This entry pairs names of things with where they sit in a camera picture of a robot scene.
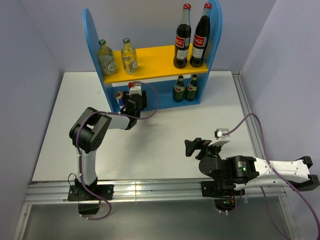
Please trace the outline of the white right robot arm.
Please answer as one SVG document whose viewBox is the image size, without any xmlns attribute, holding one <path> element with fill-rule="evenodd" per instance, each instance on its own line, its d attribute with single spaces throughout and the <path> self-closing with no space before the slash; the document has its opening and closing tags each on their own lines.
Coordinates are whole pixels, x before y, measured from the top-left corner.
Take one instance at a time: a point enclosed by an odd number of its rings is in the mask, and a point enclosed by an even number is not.
<svg viewBox="0 0 320 240">
<path fill-rule="evenodd" d="M 230 142 L 229 136 L 220 136 L 215 140 L 196 138 L 185 140 L 185 155 L 190 157 L 194 151 L 199 161 L 199 171 L 210 177 L 210 181 L 201 182 L 204 197 L 222 198 L 240 195 L 241 190 L 259 187 L 286 187 L 291 183 L 301 192 L 312 191 L 319 187 L 317 175 L 310 174 L 313 162 L 309 156 L 295 161 L 267 162 L 254 156 L 236 155 L 222 159 L 220 151 Z"/>
</svg>

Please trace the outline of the clear water bottle front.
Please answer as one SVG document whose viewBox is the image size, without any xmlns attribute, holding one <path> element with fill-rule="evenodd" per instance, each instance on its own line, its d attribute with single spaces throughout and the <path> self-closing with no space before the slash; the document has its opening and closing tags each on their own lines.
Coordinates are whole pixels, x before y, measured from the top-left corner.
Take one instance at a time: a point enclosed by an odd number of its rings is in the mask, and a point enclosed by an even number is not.
<svg viewBox="0 0 320 240">
<path fill-rule="evenodd" d="M 117 66 L 112 49 L 107 46 L 104 39 L 100 39 L 99 50 L 97 53 L 100 67 L 106 76 L 112 76 L 116 73 Z"/>
</svg>

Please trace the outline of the clear water bottle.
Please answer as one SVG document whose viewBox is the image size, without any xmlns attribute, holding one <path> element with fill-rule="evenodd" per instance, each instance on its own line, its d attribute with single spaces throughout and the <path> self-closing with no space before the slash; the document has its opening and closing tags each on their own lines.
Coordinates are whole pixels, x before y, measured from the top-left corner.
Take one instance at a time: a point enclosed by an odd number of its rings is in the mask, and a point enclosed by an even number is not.
<svg viewBox="0 0 320 240">
<path fill-rule="evenodd" d="M 136 49 L 131 45 L 129 38 L 123 39 L 123 48 L 121 49 L 121 59 L 124 70 L 127 74 L 134 74 L 138 70 L 138 58 Z"/>
<path fill-rule="evenodd" d="M 104 39 L 100 39 L 99 50 L 97 53 L 100 67 L 106 76 L 112 76 L 116 73 L 117 66 L 112 49 L 107 46 Z"/>
</svg>

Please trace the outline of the tall Coca-Cola bottle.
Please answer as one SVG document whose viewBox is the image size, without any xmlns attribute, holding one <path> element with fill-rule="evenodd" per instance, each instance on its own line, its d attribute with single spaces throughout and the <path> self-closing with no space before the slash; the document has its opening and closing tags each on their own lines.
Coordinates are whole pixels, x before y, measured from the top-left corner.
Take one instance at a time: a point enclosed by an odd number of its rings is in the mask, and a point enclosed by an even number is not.
<svg viewBox="0 0 320 240">
<path fill-rule="evenodd" d="M 194 68 L 199 68 L 204 63 L 204 56 L 208 46 L 208 40 L 211 32 L 210 14 L 212 4 L 206 2 L 204 4 L 202 16 L 196 26 L 193 43 L 192 53 L 190 58 L 190 65 Z"/>
</svg>

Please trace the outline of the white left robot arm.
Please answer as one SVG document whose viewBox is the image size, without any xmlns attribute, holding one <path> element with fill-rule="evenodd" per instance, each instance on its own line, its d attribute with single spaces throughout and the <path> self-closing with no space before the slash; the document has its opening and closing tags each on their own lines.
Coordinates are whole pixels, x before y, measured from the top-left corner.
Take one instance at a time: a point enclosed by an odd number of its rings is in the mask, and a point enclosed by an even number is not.
<svg viewBox="0 0 320 240">
<path fill-rule="evenodd" d="M 106 114 L 95 108 L 88 107 L 72 126 L 69 137 L 76 147 L 78 156 L 78 173 L 74 184 L 69 188 L 67 200 L 89 201 L 97 200 L 97 195 L 108 200 L 112 198 L 112 187 L 98 186 L 96 173 L 96 153 L 108 129 L 130 130 L 141 117 L 141 111 L 148 106 L 147 92 L 133 90 L 123 92 L 124 106 L 119 114 Z"/>
</svg>

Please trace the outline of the Red Bull can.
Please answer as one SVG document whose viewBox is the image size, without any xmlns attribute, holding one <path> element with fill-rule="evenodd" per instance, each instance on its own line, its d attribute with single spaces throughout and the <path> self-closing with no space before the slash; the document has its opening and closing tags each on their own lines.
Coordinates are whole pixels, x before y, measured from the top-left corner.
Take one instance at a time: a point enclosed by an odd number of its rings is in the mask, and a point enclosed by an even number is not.
<svg viewBox="0 0 320 240">
<path fill-rule="evenodd" d="M 124 94 L 122 91 L 117 91 L 115 93 L 115 99 L 117 100 L 117 103 L 120 107 L 124 106 L 125 105 L 125 102 L 124 102 Z"/>
</svg>

